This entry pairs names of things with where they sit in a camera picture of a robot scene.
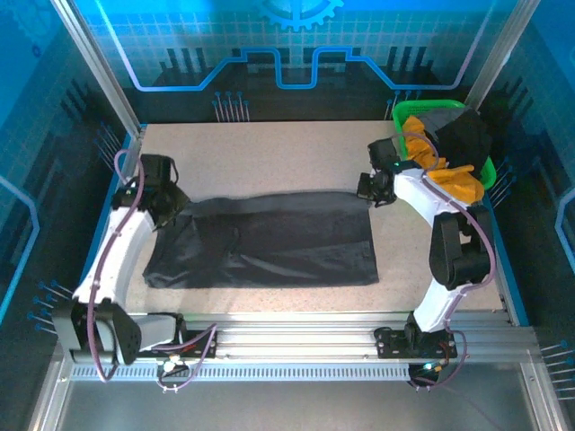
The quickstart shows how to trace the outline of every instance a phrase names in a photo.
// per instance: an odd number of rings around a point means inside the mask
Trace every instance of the speckled tabletop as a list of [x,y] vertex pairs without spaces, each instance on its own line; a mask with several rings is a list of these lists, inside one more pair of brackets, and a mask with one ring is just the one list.
[[[192,200],[301,190],[354,191],[369,172],[367,145],[394,132],[391,121],[150,125],[143,153],[171,156]],[[128,289],[129,312],[399,312],[425,295],[430,227],[405,202],[370,209],[379,283],[370,286],[153,289],[142,271],[146,243]],[[461,309],[500,309],[495,283]]]

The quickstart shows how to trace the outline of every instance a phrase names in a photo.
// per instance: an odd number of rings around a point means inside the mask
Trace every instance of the vertical metal post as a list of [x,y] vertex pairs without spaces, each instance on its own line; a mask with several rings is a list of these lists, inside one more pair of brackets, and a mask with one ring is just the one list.
[[478,110],[491,86],[500,74],[517,45],[525,27],[531,20],[540,0],[517,0],[517,4],[501,31],[490,55],[485,60],[482,70],[477,76],[473,87],[467,94],[465,104]]
[[126,94],[119,86],[110,65],[93,38],[88,24],[74,4],[74,0],[50,0],[82,57],[104,91],[112,108],[132,139],[140,139],[140,122],[132,110]]

